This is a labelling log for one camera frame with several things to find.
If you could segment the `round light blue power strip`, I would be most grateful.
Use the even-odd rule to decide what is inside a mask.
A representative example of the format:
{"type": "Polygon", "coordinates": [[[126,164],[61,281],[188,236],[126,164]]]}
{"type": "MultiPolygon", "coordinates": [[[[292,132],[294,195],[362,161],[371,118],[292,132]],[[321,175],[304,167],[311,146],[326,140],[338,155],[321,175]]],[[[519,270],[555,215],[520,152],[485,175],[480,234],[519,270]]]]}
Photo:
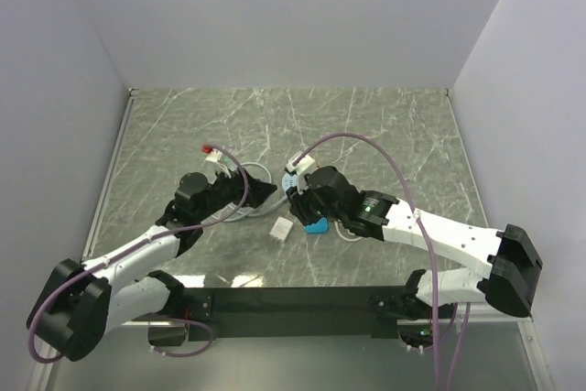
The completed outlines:
{"type": "Polygon", "coordinates": [[[290,189],[295,189],[298,186],[298,176],[294,174],[285,173],[281,179],[281,188],[284,193],[290,189]]]}

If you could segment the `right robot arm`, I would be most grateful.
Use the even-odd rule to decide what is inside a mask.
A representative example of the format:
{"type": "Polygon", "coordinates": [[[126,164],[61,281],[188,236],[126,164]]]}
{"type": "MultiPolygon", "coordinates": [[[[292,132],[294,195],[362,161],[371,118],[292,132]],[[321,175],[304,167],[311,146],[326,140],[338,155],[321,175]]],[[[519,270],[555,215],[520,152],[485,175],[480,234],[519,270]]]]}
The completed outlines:
{"type": "Polygon", "coordinates": [[[481,303],[515,318],[532,312],[543,261],[525,229],[475,227],[411,209],[376,190],[358,190],[333,166],[288,165],[297,184],[287,191],[289,211],[302,224],[325,217],[351,234],[431,250],[457,269],[412,273],[402,294],[406,313],[421,317],[433,305],[481,303]]]}

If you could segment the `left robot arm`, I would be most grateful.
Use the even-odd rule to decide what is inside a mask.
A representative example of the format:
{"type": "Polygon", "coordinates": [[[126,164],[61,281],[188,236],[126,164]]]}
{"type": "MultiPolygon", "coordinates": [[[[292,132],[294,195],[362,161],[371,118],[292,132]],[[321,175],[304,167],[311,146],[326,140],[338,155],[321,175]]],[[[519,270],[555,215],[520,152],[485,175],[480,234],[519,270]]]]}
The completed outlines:
{"type": "Polygon", "coordinates": [[[48,362],[35,347],[41,340],[57,351],[55,361],[79,361],[107,332],[143,316],[188,325],[185,288],[159,265],[190,250],[227,205],[255,209],[276,191],[277,185],[243,168],[217,172],[214,182],[199,172],[184,175],[163,215],[145,233],[106,255],[65,259],[54,267],[27,318],[31,357],[48,362]]]}

